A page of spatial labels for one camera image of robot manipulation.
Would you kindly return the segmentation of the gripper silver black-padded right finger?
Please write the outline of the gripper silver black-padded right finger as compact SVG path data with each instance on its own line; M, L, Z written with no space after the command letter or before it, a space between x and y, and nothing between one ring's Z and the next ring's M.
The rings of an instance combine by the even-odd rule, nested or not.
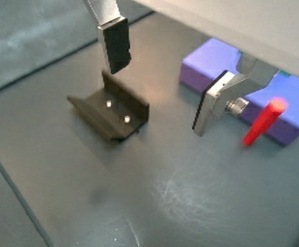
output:
M236 70L237 74L224 70L203 92L192 125L199 136L205 134L221 118L228 102L265 88L279 72L275 66L244 52Z

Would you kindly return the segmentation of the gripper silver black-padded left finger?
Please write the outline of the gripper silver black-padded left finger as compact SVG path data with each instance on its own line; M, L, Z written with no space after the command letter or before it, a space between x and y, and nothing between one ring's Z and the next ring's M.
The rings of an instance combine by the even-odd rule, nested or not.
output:
M129 22L121 16L116 0L82 1L96 24L106 66L114 74L131 62Z

